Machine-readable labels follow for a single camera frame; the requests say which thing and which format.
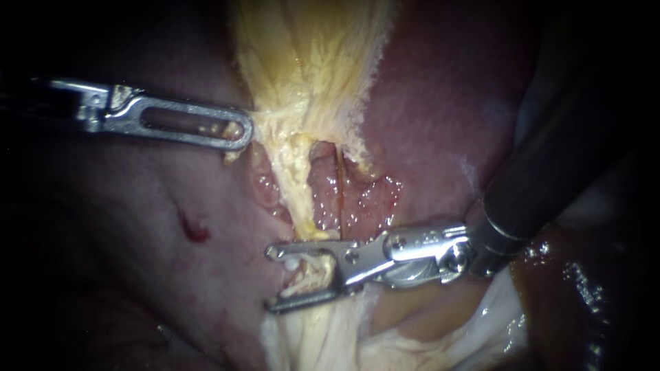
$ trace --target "metal grasper tip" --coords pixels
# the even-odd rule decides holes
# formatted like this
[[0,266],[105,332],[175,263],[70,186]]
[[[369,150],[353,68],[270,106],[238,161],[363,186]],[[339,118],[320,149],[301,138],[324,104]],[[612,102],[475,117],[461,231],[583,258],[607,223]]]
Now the metal grasper tip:
[[353,295],[362,290],[362,284],[379,273],[391,268],[394,262],[383,252],[386,232],[361,247],[353,240],[307,241],[288,244],[273,244],[266,247],[265,256],[275,262],[301,254],[310,256],[330,255],[335,260],[335,269],[329,285],[311,293],[278,297],[266,302],[266,309],[273,313],[316,306],[339,297]]

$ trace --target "blood spot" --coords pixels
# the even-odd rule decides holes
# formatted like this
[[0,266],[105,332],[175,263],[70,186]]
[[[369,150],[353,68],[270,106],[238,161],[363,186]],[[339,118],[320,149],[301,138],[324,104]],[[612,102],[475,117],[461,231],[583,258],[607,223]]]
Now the blood spot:
[[193,217],[186,216],[186,213],[180,210],[179,220],[188,240],[194,243],[204,243],[211,238],[211,233],[208,231],[204,217],[200,215]]

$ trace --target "white fibrous tissue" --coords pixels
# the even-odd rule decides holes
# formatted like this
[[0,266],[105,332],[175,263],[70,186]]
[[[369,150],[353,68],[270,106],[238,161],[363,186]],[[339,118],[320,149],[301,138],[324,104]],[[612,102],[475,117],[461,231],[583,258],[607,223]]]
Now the white fibrous tissue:
[[[393,0],[237,0],[232,4],[235,59],[253,98],[254,139],[265,149],[280,203],[291,216],[298,240],[336,238],[335,232],[319,230],[314,223],[307,178],[309,153],[316,142],[335,144],[359,171],[370,170],[360,125],[393,26],[395,5]],[[326,287],[334,264],[329,256],[286,260],[290,277],[279,295]],[[500,281],[502,290],[513,290],[510,278]],[[484,338],[506,332],[510,323],[506,315],[495,314],[502,312],[497,310],[500,304],[489,303],[487,311],[493,315],[471,319],[463,327],[465,331],[479,326],[470,336],[457,330],[439,341],[419,343],[392,329],[369,337],[364,325],[379,290],[367,286],[354,297],[330,304],[266,315],[261,341],[269,369],[442,370],[459,365],[470,352],[495,349],[500,342],[491,344]],[[515,310],[511,313],[520,316]]]

